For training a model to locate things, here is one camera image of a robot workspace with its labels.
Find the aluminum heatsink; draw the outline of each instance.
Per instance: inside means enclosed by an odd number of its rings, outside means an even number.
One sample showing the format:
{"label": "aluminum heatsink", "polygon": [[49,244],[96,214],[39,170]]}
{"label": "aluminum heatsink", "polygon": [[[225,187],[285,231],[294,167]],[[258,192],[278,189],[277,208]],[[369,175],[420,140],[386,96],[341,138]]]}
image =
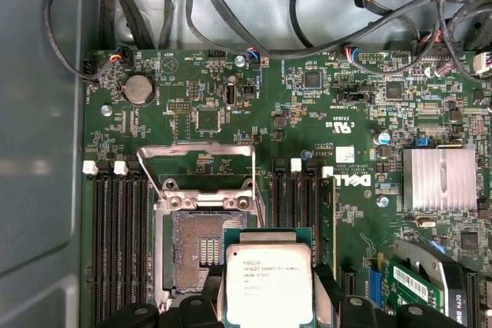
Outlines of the aluminum heatsink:
{"label": "aluminum heatsink", "polygon": [[406,149],[403,169],[407,209],[477,208],[475,150]]}

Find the black ram slot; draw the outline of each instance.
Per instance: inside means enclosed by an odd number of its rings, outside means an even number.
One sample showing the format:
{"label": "black ram slot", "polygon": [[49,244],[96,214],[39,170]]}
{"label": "black ram slot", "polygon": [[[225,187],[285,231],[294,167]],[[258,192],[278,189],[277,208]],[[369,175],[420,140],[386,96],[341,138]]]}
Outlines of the black ram slot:
{"label": "black ram slot", "polygon": [[104,200],[102,209],[102,315],[101,320],[111,315],[111,206],[112,182],[105,182]]}
{"label": "black ram slot", "polygon": [[140,175],[95,178],[92,322],[151,296],[151,192]]}
{"label": "black ram slot", "polygon": [[103,226],[102,217],[104,209],[106,176],[98,176],[94,179],[94,210],[93,210],[93,238],[92,238],[92,326],[99,324],[102,316],[102,245]]}
{"label": "black ram slot", "polygon": [[125,302],[131,303],[131,281],[132,281],[132,268],[133,268],[133,259],[131,255],[132,245],[131,242],[133,240],[133,233],[131,228],[131,219],[133,218],[133,209],[131,207],[131,203],[133,202],[133,184],[132,181],[128,180],[126,184],[126,198],[125,198],[125,233],[126,233],[126,242],[124,245],[125,250],[125,260],[126,260],[126,268],[125,268]]}
{"label": "black ram slot", "polygon": [[138,271],[138,284],[140,285],[140,301],[147,302],[147,291],[145,289],[147,282],[147,235],[148,235],[148,224],[147,224],[147,186],[145,181],[142,179],[138,180],[138,206],[140,214],[140,270]]}
{"label": "black ram slot", "polygon": [[291,217],[292,227],[302,225],[302,177],[299,172],[291,172]]}
{"label": "black ram slot", "polygon": [[288,221],[282,221],[282,215],[287,217],[287,211],[284,211],[285,203],[285,174],[286,164],[284,159],[277,159],[274,161],[273,168],[273,181],[272,181],[272,219],[273,227],[283,227],[288,225]]}
{"label": "black ram slot", "polygon": [[110,266],[110,280],[109,286],[111,291],[111,313],[119,309],[120,304],[118,300],[120,298],[118,294],[118,208],[119,208],[119,189],[120,180],[113,179],[112,181],[112,199],[111,209],[109,211],[109,221],[111,223],[111,266]]}
{"label": "black ram slot", "polygon": [[313,179],[306,174],[302,174],[301,181],[301,227],[310,227],[311,210],[311,188]]}

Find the white label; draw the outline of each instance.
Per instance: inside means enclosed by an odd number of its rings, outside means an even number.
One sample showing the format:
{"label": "white label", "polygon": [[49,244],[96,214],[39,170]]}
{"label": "white label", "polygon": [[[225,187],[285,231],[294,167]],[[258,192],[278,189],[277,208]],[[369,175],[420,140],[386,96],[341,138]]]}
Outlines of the white label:
{"label": "white label", "polygon": [[227,250],[227,267],[225,286],[230,323],[241,328],[295,328],[313,320],[308,246],[231,245]]}
{"label": "white label", "polygon": [[335,148],[337,163],[355,163],[355,149],[353,146],[337,146]]}
{"label": "white label", "polygon": [[395,280],[402,283],[410,291],[417,294],[417,296],[425,301],[429,300],[429,291],[422,283],[416,281],[414,278],[410,277],[403,270],[400,270],[397,267],[393,267],[393,275]]}

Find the integrated circuit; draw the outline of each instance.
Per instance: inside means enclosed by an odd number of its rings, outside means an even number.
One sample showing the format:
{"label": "integrated circuit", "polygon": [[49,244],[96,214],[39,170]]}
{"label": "integrated circuit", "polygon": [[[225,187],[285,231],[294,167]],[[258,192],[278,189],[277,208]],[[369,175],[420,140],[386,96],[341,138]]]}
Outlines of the integrated circuit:
{"label": "integrated circuit", "polygon": [[401,82],[396,82],[396,81],[386,83],[386,99],[387,100],[403,99],[403,84]]}
{"label": "integrated circuit", "polygon": [[321,88],[321,75],[319,72],[304,73],[304,88]]}
{"label": "integrated circuit", "polygon": [[217,132],[218,111],[216,109],[201,109],[198,111],[197,131]]}
{"label": "integrated circuit", "polygon": [[461,233],[461,248],[466,251],[478,250],[478,233],[477,232],[462,232]]}

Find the capacitor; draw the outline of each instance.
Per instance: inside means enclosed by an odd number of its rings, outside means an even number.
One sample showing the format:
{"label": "capacitor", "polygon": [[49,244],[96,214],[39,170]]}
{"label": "capacitor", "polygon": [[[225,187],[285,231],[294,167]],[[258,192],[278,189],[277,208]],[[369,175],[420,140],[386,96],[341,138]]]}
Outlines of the capacitor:
{"label": "capacitor", "polygon": [[391,136],[387,132],[380,132],[374,136],[375,145],[388,145],[391,142]]}
{"label": "capacitor", "polygon": [[385,196],[379,196],[376,200],[376,204],[379,207],[387,207],[390,204],[390,199]]}
{"label": "capacitor", "polygon": [[238,78],[235,75],[231,75],[228,78],[228,83],[229,84],[237,84],[238,83]]}

